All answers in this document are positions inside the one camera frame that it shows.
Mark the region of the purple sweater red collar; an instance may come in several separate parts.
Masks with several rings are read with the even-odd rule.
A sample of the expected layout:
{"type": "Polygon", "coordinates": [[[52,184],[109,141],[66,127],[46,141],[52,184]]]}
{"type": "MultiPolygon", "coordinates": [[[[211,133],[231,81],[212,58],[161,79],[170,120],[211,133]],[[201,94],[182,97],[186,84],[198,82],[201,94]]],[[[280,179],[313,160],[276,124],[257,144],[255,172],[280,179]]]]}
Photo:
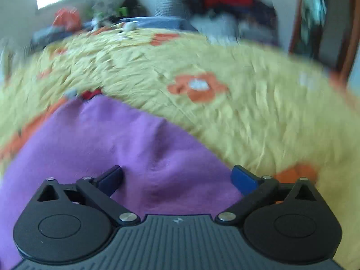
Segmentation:
{"type": "Polygon", "coordinates": [[[217,215],[241,198],[230,169],[185,130],[104,95],[72,99],[20,149],[1,183],[1,268],[20,261],[12,232],[42,182],[73,183],[114,166],[125,174],[113,195],[139,216],[217,215]]]}

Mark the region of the dark patterned clothes heap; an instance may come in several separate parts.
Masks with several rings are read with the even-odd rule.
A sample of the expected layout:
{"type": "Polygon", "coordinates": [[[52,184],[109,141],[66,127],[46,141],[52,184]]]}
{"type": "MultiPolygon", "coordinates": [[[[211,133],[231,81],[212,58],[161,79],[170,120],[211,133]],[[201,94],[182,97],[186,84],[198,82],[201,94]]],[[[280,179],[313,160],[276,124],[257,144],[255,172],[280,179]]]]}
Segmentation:
{"type": "Polygon", "coordinates": [[[34,32],[31,37],[29,49],[34,52],[43,50],[49,44],[63,40],[76,34],[78,31],[67,31],[63,26],[48,26],[34,32]]]}

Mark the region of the pile of clothes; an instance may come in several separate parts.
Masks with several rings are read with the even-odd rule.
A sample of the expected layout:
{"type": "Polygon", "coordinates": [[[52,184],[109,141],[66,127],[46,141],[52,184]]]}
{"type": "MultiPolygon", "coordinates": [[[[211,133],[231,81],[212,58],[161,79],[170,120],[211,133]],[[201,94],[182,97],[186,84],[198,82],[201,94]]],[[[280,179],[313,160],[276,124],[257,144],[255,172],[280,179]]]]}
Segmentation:
{"type": "Polygon", "coordinates": [[[262,0],[185,0],[198,31],[278,46],[278,17],[262,0]]]}

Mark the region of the yellow floral bedspread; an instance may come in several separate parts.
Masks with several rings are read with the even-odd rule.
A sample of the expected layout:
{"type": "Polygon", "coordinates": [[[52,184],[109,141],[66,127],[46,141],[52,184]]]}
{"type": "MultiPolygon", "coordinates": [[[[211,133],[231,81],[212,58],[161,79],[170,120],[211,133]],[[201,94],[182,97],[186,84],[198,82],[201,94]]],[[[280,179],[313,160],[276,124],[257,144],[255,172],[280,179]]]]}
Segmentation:
{"type": "Polygon", "coordinates": [[[343,229],[335,259],[359,268],[359,100],[319,65],[194,32],[75,35],[1,85],[1,144],[67,91],[96,88],[179,125],[228,165],[261,175],[311,164],[343,229]]]}

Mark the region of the orange plastic bag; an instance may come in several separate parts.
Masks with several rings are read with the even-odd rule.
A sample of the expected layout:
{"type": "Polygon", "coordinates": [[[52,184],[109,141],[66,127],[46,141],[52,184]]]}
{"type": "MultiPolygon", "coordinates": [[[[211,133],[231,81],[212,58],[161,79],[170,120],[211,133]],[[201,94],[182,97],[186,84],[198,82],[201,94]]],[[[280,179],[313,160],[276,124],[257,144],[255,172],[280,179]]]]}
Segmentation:
{"type": "Polygon", "coordinates": [[[61,8],[56,12],[52,25],[64,27],[68,32],[79,31],[82,26],[79,11],[76,8],[61,8]]]}

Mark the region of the blue striped blanket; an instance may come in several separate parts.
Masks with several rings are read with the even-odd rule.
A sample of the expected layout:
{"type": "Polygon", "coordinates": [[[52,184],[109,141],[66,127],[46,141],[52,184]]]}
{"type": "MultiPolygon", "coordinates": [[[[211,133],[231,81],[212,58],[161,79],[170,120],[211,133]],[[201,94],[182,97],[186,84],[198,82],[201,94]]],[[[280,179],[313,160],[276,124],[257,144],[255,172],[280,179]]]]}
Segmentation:
{"type": "Polygon", "coordinates": [[[122,18],[120,23],[136,22],[137,27],[172,29],[177,31],[198,32],[187,20],[176,16],[144,16],[122,18]]]}

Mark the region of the black backpack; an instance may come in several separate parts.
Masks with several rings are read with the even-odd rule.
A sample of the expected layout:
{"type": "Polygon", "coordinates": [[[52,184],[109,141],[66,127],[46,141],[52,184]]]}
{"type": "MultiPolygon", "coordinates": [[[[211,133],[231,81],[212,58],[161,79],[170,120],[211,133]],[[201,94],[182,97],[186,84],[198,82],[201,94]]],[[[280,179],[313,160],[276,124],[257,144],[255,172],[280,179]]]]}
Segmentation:
{"type": "Polygon", "coordinates": [[[148,16],[148,11],[139,0],[124,0],[120,6],[120,14],[125,18],[148,16]]]}

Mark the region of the checkered houndstooth bag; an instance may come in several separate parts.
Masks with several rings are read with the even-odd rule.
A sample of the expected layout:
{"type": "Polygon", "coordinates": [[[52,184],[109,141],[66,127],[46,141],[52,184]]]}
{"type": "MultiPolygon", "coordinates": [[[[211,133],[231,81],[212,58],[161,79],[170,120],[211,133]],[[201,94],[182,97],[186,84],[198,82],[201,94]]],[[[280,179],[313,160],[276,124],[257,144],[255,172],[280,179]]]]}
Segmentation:
{"type": "Polygon", "coordinates": [[[191,13],[187,0],[156,0],[155,16],[175,16],[188,20],[191,13]]]}

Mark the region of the wooden door frame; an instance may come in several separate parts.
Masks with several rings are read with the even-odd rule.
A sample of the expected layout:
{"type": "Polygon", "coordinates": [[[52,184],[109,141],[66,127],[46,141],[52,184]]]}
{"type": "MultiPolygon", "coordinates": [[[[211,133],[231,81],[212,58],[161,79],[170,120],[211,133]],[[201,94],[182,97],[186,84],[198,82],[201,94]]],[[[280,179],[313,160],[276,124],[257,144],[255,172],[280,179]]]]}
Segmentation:
{"type": "Polygon", "coordinates": [[[325,66],[346,85],[359,47],[359,0],[297,0],[289,52],[325,66]]]}

